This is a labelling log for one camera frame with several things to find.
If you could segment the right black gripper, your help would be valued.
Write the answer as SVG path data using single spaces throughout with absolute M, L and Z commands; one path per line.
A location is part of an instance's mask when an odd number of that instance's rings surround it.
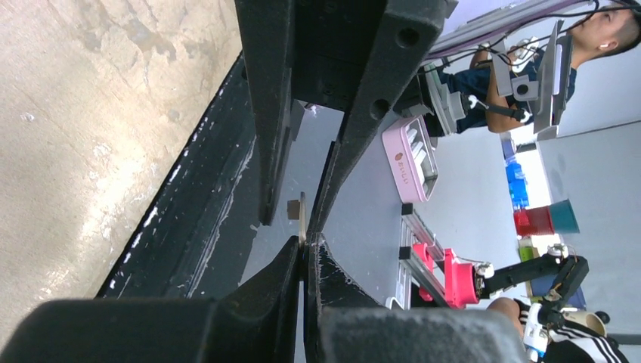
M 311 211 L 308 233 L 320 233 L 342 184 L 441 34 L 447 2 L 237 0 L 235 6 L 263 225 L 273 222 L 293 140 L 291 85 L 301 102 L 345 111 Z

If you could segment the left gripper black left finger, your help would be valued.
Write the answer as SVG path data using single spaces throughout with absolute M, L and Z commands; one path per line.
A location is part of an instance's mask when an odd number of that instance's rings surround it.
M 19 324 L 3 362 L 291 362 L 299 241 L 215 299 L 64 299 Z

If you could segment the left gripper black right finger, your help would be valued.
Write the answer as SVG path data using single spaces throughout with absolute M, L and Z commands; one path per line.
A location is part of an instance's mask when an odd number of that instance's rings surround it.
M 388 309 L 308 236 L 305 357 L 308 362 L 526 362 L 522 338 L 498 312 Z

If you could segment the grey battery cover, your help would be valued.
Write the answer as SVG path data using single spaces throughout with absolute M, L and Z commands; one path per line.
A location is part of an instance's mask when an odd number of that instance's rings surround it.
M 298 241 L 299 246 L 303 247 L 307 240 L 307 213 L 306 213 L 306 194 L 301 192 L 296 200 L 288 200 L 286 206 L 287 218 L 299 223 Z

